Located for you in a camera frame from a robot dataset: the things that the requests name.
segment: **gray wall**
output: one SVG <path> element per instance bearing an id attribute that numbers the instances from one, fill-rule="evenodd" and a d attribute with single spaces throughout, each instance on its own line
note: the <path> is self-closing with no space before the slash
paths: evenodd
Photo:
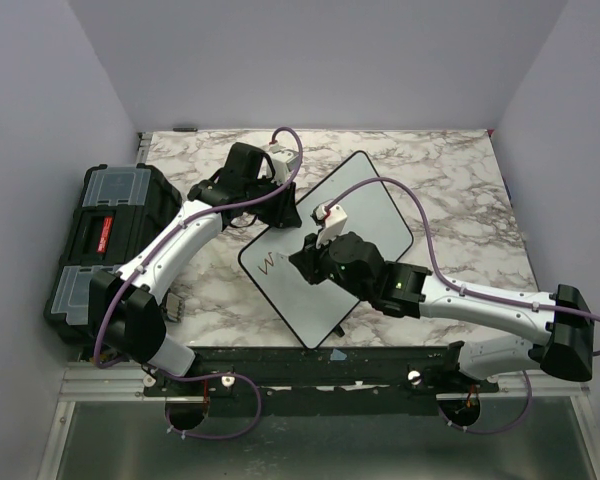
<path id="1" fill-rule="evenodd" d="M 540 285 L 600 313 L 600 0 L 568 3 L 494 143 Z M 593 387 L 600 423 L 600 358 Z"/>
<path id="2" fill-rule="evenodd" d="M 488 128 L 565 0 L 70 0 L 141 130 Z"/>
<path id="3" fill-rule="evenodd" d="M 66 355 L 42 310 L 84 172 L 136 145 L 69 5 L 0 1 L 0 479 L 42 458 Z"/>

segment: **rounded rectangular board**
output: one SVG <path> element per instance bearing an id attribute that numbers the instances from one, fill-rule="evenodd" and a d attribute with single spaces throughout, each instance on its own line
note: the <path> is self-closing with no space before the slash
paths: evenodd
<path id="1" fill-rule="evenodd" d="M 359 303 L 334 283 L 309 285 L 288 257 L 302 248 L 304 237 L 318 231 L 314 209 L 378 172 L 365 152 L 344 160 L 298 203 L 300 228 L 268 228 L 238 255 L 238 262 L 267 301 L 307 348 L 318 347 Z M 413 243 L 413 235 L 381 182 L 366 185 L 344 198 L 343 233 L 355 232 L 374 243 L 387 261 L 397 261 Z"/>

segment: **red label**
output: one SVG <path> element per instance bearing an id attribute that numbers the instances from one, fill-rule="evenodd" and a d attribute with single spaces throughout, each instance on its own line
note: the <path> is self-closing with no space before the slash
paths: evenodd
<path id="1" fill-rule="evenodd" d="M 98 253 L 107 251 L 107 243 L 109 242 L 109 235 L 111 234 L 111 225 L 113 225 L 113 217 L 104 217 L 104 225 L 102 225 L 100 241 L 98 242 Z"/>

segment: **marble surface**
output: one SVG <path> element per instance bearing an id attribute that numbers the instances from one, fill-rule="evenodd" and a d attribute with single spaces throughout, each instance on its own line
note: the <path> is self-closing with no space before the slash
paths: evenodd
<path id="1" fill-rule="evenodd" d="M 487 133 L 480 131 L 299 131 L 305 163 L 301 196 L 356 150 L 378 173 L 411 186 L 424 204 L 438 261 L 455 278 L 501 288 L 535 290 L 521 236 Z M 265 145 L 270 131 L 226 130 L 153 135 L 147 163 L 182 193 L 224 163 L 237 141 Z M 281 134 L 283 145 L 293 139 Z M 420 217 L 409 197 L 389 186 L 414 235 L 402 260 L 430 268 Z M 169 332 L 191 346 L 296 346 L 299 341 L 238 265 L 238 252 L 264 229 L 227 229 L 193 258 L 173 285 L 187 299 L 181 324 Z M 443 319 L 396 319 L 360 304 L 342 323 L 346 335 L 325 346 L 446 345 L 502 332 Z"/>

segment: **black toolbox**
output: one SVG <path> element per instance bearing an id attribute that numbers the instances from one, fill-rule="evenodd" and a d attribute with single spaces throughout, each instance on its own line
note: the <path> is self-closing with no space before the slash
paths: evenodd
<path id="1" fill-rule="evenodd" d="M 151 165 L 99 165 L 89 169 L 44 317 L 71 345 L 90 346 L 89 282 L 115 272 L 138 255 L 173 220 L 180 192 Z"/>

